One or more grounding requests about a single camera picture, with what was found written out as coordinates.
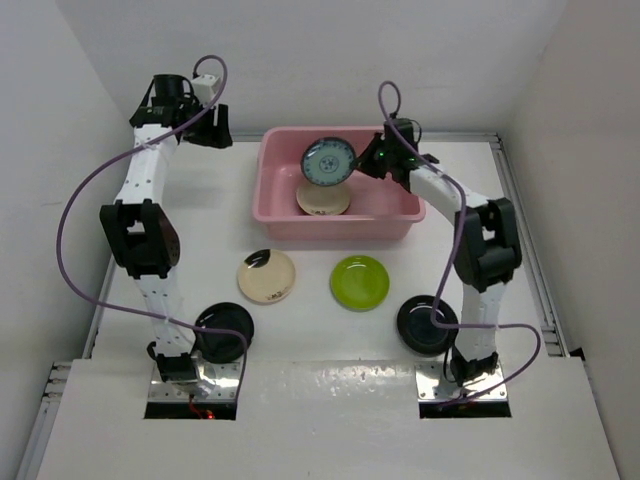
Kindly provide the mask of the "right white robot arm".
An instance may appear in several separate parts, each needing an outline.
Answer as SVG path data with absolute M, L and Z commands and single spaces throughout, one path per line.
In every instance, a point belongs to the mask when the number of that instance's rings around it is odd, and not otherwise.
M 371 177 L 387 175 L 425 200 L 454 227 L 445 272 L 463 284 L 461 323 L 452 347 L 450 369 L 458 386 L 491 373 L 498 362 L 495 331 L 506 285 L 522 263 L 515 209 L 506 198 L 490 199 L 467 188 L 421 156 L 406 118 L 384 122 L 359 156 L 357 169 Z

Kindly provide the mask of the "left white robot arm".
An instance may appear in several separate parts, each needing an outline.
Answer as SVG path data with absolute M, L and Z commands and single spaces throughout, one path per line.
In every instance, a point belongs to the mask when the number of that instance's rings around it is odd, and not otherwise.
M 195 333 L 174 324 L 182 316 L 177 282 L 179 235 L 162 208 L 168 166 L 180 142 L 227 148 L 232 139 L 228 108 L 210 106 L 221 79 L 204 74 L 154 76 L 132 116 L 135 152 L 114 202 L 99 218 L 116 263 L 134 279 L 151 313 L 154 338 L 148 347 L 162 381 L 195 383 Z

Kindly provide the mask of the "blue patterned plate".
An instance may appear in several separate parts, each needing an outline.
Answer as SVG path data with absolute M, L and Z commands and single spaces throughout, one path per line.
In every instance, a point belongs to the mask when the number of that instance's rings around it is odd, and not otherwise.
M 345 182 L 355 171 L 357 156 L 352 145 L 339 137 L 324 137 L 303 153 L 301 171 L 311 184 L 331 187 Z

